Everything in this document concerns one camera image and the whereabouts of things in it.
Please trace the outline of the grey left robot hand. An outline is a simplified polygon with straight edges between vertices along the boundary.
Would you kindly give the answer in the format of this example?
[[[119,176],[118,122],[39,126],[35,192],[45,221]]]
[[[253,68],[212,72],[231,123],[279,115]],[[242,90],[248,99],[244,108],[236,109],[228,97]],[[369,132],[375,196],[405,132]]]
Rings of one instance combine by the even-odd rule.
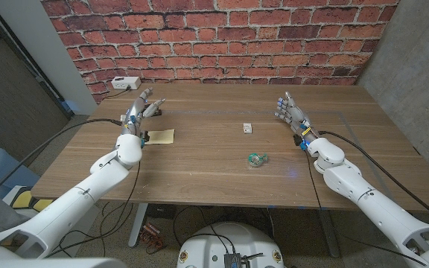
[[[147,99],[153,94],[153,88],[145,89],[132,106],[127,110],[122,122],[121,134],[131,134],[141,137],[140,125],[143,119],[154,116],[159,107],[166,101],[165,98],[155,101],[147,106]]]

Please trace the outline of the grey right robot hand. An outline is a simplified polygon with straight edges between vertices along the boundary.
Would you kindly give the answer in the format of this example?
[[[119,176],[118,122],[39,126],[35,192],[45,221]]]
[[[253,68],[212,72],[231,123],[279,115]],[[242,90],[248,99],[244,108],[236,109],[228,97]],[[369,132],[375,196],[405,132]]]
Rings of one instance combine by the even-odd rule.
[[[317,131],[311,125],[309,117],[296,105],[289,92],[285,92],[284,98],[279,98],[277,111],[274,115],[290,125],[292,131],[306,144],[319,138]]]

